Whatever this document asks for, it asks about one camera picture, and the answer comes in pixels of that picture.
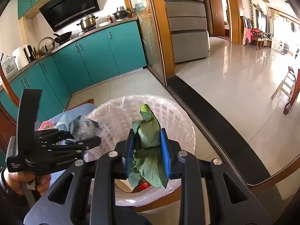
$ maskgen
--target white plastic basket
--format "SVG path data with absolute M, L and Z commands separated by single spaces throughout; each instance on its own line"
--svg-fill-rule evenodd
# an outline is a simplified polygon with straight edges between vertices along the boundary
M 1 66 L 6 77 L 12 74 L 14 71 L 18 70 L 15 62 L 15 57 L 12 57 L 10 59 L 7 59 L 5 62 L 2 62 Z
M 177 104 L 165 98 L 151 95 L 131 95 L 112 99 L 93 110 L 88 118 L 99 123 L 102 131 L 100 147 L 85 153 L 85 161 L 99 159 L 104 153 L 113 150 L 119 141 L 126 140 L 131 123 L 142 119 L 140 106 L 148 104 L 168 138 L 178 141 L 181 148 L 192 154 L 195 151 L 195 131 L 187 113 Z M 181 184 L 181 180 L 169 180 L 166 189 L 150 186 L 138 193 L 127 193 L 115 185 L 115 201 L 118 206 L 143 206 L 163 197 Z

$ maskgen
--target human hand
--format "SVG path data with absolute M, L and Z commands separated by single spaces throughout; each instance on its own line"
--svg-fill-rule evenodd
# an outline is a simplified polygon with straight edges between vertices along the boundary
M 18 195 L 23 195 L 20 182 L 29 182 L 35 179 L 35 175 L 31 171 L 23 172 L 9 172 L 8 169 L 4 171 L 4 179 L 7 186 Z M 44 175 L 39 178 L 39 183 L 36 186 L 40 195 L 43 195 L 50 185 L 51 175 Z

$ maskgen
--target black wok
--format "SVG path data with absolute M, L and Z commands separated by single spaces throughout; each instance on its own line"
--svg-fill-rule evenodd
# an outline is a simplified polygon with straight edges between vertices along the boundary
M 69 39 L 69 38 L 71 37 L 72 32 L 70 31 L 70 32 L 64 33 L 64 34 L 62 34 L 62 35 L 58 35 L 58 34 L 55 34 L 55 33 L 54 33 L 53 35 L 57 36 L 57 37 L 54 39 L 54 41 L 55 41 L 56 43 L 62 43 L 62 42 L 64 42 L 65 40 L 67 40 L 67 39 Z

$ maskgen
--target black pot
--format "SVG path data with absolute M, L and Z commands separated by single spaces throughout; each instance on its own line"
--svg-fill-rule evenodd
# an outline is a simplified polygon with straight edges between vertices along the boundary
M 72 35 L 72 31 L 64 33 L 62 35 L 58 35 L 58 34 L 55 34 L 55 33 L 53 35 L 57 36 L 54 39 L 54 41 L 59 44 L 59 43 L 64 42 L 65 40 L 69 39 L 71 37 L 71 35 Z
M 125 10 L 117 11 L 113 14 L 115 19 L 123 19 L 129 16 L 129 13 Z

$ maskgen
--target doorway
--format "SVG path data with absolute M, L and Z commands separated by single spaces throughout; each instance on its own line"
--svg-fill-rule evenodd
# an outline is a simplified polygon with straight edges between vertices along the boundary
M 228 0 L 209 0 L 212 33 L 214 37 L 230 40 L 230 16 Z

